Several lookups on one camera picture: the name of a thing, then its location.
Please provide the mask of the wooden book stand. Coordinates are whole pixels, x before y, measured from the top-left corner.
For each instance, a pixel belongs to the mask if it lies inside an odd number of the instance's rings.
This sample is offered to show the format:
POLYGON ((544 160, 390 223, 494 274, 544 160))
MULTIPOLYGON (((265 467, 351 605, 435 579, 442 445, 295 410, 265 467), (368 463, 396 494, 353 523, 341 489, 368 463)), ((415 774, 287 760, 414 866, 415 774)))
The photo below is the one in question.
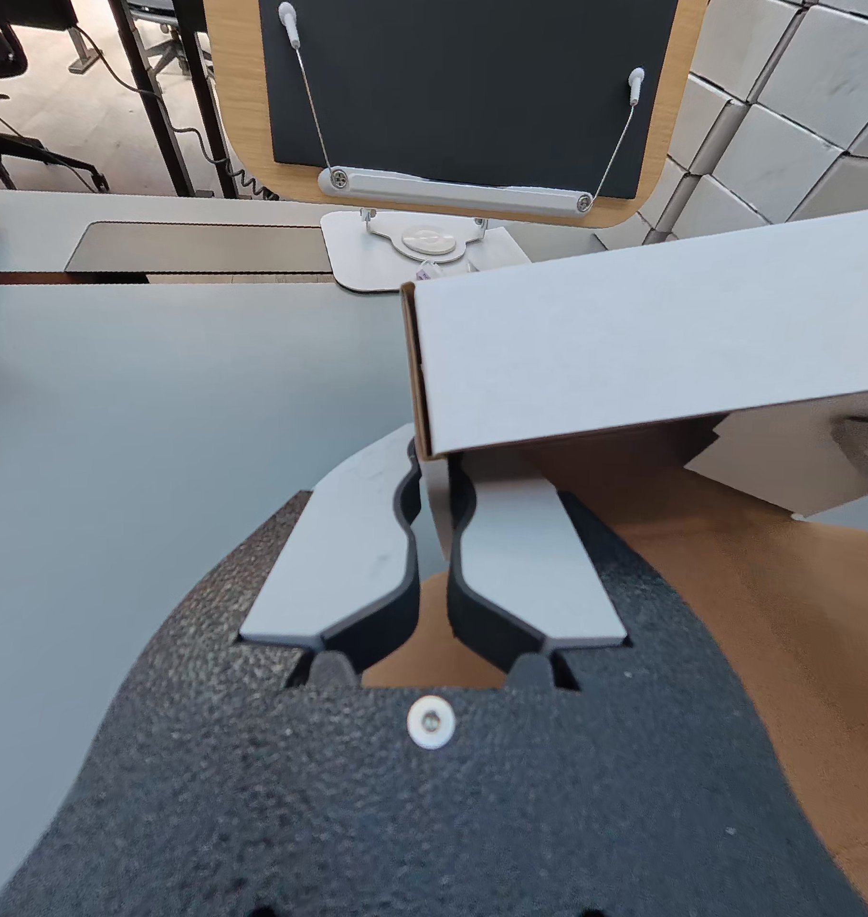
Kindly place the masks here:
POLYGON ((334 281, 529 263, 501 221, 596 230, 649 199, 707 2, 205 2, 231 144, 327 212, 334 281))

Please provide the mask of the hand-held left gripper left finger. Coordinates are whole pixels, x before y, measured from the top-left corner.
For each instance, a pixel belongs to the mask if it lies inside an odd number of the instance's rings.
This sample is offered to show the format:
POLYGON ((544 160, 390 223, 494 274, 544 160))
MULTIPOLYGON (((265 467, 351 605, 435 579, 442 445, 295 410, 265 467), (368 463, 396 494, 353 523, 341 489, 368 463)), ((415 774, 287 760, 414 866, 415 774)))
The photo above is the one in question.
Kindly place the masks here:
POLYGON ((340 652, 360 674, 413 635, 414 435, 399 427, 318 482, 239 630, 244 641, 340 652))

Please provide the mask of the black desk leg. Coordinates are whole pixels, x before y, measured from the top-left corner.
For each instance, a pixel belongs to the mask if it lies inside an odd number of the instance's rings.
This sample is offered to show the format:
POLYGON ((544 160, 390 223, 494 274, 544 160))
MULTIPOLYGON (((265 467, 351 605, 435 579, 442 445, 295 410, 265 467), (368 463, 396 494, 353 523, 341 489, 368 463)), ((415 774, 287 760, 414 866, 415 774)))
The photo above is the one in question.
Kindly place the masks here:
MULTIPOLYGON (((148 52, 142 45, 142 39, 130 15, 130 2, 109 1, 107 4, 118 30, 120 44, 130 65, 134 87, 142 99, 158 149, 176 193, 181 197, 195 197, 197 192, 178 145, 178 132, 170 125, 162 92, 149 63, 148 52)), ((199 33, 207 32, 205 4, 203 1, 180 1, 172 2, 172 6, 174 11, 172 17, 176 18, 179 45, 186 55, 199 115, 207 138, 206 143, 211 150, 205 157, 216 169, 224 197, 231 200, 238 199, 240 195, 236 181, 231 175, 231 161, 224 143, 218 109, 199 46, 199 33)))

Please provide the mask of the white cardboard box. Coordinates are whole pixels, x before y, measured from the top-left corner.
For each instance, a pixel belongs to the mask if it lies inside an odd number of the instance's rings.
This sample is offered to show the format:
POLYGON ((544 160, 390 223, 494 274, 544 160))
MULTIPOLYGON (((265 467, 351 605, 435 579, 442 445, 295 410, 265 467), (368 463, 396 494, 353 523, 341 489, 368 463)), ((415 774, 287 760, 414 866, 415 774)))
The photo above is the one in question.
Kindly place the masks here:
POLYGON ((433 455, 527 448, 632 647, 570 652, 604 915, 868 915, 868 210, 407 295, 433 455))

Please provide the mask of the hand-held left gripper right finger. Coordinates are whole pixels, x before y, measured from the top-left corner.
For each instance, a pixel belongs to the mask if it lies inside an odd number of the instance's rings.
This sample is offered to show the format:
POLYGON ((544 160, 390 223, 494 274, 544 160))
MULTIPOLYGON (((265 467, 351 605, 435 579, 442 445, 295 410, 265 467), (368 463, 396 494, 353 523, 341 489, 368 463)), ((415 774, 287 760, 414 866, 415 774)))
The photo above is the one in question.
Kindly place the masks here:
POLYGON ((577 498, 520 455, 449 459, 454 636, 509 673, 518 659, 619 648, 625 625, 572 519, 577 498))

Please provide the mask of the grey desk cover panel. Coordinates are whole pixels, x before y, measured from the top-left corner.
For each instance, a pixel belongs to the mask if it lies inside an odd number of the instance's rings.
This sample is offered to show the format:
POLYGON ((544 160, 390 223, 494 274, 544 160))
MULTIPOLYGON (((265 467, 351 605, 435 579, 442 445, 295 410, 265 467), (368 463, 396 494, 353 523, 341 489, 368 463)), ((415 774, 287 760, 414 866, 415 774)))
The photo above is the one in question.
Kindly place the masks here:
POLYGON ((65 267, 78 273, 329 274, 318 226, 97 221, 65 267))

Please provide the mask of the black office chair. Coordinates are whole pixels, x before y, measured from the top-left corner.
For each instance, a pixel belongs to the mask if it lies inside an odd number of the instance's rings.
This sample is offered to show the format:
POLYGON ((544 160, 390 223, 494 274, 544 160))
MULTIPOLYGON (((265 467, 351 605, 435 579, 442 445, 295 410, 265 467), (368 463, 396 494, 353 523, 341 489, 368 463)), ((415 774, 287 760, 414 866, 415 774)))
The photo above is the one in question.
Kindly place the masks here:
MULTIPOLYGON (((26 52, 15 32, 16 27, 67 32, 77 26, 70 1, 0 1, 0 79, 24 75, 29 66, 26 52)), ((103 173, 91 163, 51 152, 41 141, 18 132, 0 133, 0 180, 10 190, 16 185, 6 169, 4 157, 30 160, 70 170, 81 182, 83 173, 93 180, 86 189, 109 193, 103 173)))

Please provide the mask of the stack of white boxes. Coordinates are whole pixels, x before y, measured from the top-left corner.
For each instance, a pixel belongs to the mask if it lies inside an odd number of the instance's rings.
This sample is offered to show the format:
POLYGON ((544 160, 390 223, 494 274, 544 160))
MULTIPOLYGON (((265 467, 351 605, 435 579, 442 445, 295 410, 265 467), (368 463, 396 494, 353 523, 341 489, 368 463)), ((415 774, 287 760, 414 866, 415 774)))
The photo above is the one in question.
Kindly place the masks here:
POLYGON ((868 1, 709 2, 630 245, 868 210, 868 1))

